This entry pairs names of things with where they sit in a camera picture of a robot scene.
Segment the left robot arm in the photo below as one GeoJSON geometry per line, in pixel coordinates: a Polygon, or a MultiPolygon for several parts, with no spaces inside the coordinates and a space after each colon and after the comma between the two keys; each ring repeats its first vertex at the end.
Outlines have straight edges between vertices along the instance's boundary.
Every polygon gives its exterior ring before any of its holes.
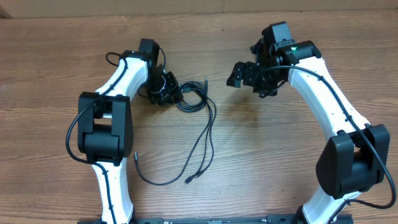
{"type": "Polygon", "coordinates": [[[141,39],[137,51],[125,50],[111,78],[95,92],[78,99],[78,149],[95,171],[103,211],[99,223],[135,223],[129,196],[127,159],[134,131],[131,101],[140,87],[152,104],[172,105],[178,99],[178,82],[157,63],[161,54],[153,39],[141,39]]]}

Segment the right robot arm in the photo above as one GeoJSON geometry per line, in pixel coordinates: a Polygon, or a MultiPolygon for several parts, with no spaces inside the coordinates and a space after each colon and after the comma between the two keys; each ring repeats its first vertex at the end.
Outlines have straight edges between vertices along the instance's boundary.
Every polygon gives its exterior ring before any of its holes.
{"type": "Polygon", "coordinates": [[[319,186],[294,214],[268,215],[267,223],[352,223],[343,209],[359,196],[388,181],[391,200],[397,191],[387,169],[390,134],[372,125],[346,99],[329,74],[321,52],[312,41],[297,42],[286,22],[271,24],[250,48],[254,62],[235,64],[227,85],[250,86],[261,98],[276,96],[289,83],[302,96],[320,123],[326,146],[316,164],[319,186]]]}

